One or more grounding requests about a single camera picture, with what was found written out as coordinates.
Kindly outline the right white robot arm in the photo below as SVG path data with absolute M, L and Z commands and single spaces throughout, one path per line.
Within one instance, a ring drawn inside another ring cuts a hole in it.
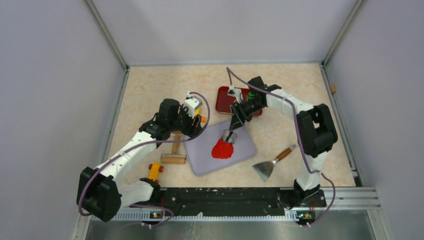
M 299 206 L 307 206 L 320 189 L 324 162 L 338 141 L 330 109 L 324 103 L 312 105 L 299 100 L 276 84 L 266 85 L 259 76 L 247 85 L 250 97 L 230 105 L 229 131 L 243 127 L 252 120 L 254 113 L 263 108 L 275 109 L 293 120 L 304 163 L 303 170 L 294 181 L 293 200 Z

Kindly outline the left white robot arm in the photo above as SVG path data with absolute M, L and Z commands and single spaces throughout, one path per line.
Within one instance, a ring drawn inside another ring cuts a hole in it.
M 194 92 L 188 93 L 183 103 L 164 99 L 158 112 L 141 125 L 122 149 L 95 168 L 86 167 L 81 172 L 76 197 L 79 214 L 108 222 L 120 209 L 132 204 L 156 206 L 161 198 L 157 182 L 147 177 L 125 186 L 122 182 L 149 153 L 171 143 L 172 133 L 181 132 L 189 140 L 198 137 L 206 128 L 201 126 L 202 116 L 197 110 L 206 104 L 206 99 Z

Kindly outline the red dough lump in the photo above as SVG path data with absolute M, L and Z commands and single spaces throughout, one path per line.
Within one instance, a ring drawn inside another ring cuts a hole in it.
M 219 139 L 216 145 L 212 148 L 211 156 L 214 159 L 229 159 L 234 153 L 234 147 L 232 144 L 224 142 Z

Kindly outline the metal ring cutter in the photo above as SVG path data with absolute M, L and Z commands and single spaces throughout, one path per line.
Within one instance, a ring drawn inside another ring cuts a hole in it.
M 226 144 L 233 145 L 235 143 L 237 137 L 238 137 L 238 135 L 234 131 L 225 129 L 222 132 L 220 139 Z

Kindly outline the wooden dough roller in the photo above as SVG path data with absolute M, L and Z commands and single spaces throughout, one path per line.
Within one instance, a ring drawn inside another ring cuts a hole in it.
M 171 165 L 184 165 L 186 163 L 187 156 L 180 153 L 180 140 L 183 139 L 183 134 L 180 131 L 171 134 L 174 142 L 171 146 L 171 153 L 164 153 L 161 155 L 160 162 L 162 164 Z

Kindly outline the lavender plastic tray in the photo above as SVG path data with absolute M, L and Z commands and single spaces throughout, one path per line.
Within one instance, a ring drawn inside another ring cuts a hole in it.
M 220 159 L 212 156 L 213 147 L 229 125 L 229 120 L 209 125 L 199 137 L 184 143 L 192 172 L 196 176 L 204 176 L 256 156 L 257 147 L 245 127 L 234 131 L 237 138 L 233 145 L 234 152 L 230 158 Z

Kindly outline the dark red lacquer tray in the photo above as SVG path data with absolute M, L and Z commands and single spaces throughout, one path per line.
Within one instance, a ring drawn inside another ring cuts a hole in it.
M 228 95 L 229 87 L 221 86 L 217 91 L 217 97 L 215 102 L 215 110 L 220 114 L 231 114 L 230 105 L 236 102 L 236 97 Z M 248 88 L 241 88 L 243 100 L 247 100 L 247 95 L 250 93 Z M 263 114 L 263 110 L 259 110 L 253 114 L 253 117 L 260 117 Z

